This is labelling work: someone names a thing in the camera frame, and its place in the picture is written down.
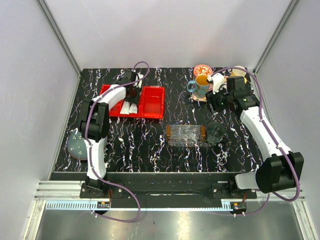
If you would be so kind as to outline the white toothpaste tube red cap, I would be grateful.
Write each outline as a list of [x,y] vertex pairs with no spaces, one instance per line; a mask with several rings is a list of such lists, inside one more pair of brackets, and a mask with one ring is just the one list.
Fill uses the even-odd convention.
[[138,106],[135,103],[132,103],[128,110],[129,114],[137,114],[138,113]]

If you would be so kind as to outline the dark grey mug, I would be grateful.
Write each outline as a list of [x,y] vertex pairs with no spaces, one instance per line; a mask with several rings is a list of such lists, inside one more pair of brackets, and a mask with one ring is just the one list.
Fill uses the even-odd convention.
[[218,144],[223,139],[224,134],[225,128],[220,122],[210,122],[206,128],[205,140],[210,144]]

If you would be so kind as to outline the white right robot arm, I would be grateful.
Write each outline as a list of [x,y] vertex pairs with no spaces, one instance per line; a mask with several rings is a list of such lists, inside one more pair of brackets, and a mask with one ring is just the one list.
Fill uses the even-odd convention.
[[209,76],[212,90],[205,94],[207,108],[219,112],[230,109],[249,130],[262,155],[262,165],[255,172],[239,173],[227,186],[228,194],[239,198],[247,189],[265,194],[300,189],[304,158],[284,144],[266,118],[258,98],[246,88],[243,76]]

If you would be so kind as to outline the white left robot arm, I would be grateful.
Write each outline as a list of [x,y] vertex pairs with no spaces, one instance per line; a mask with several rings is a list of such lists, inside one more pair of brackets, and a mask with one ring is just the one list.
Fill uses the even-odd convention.
[[125,70],[123,76],[104,93],[82,102],[77,129],[84,139],[88,161],[83,192],[92,193],[98,198],[107,195],[108,185],[102,179],[107,174],[104,151],[110,129],[110,110],[124,101],[120,113],[137,114],[144,77],[134,70]]

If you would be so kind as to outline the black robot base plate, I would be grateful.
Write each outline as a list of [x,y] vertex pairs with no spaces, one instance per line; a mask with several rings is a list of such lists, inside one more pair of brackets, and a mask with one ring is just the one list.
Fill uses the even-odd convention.
[[231,192],[226,181],[129,181],[119,182],[118,186],[106,185],[102,190],[87,187],[81,184],[79,196],[81,198],[106,198],[121,199],[130,197],[131,194],[123,189],[126,187],[136,196],[201,196],[209,199],[246,199],[257,198],[254,190],[238,190]]

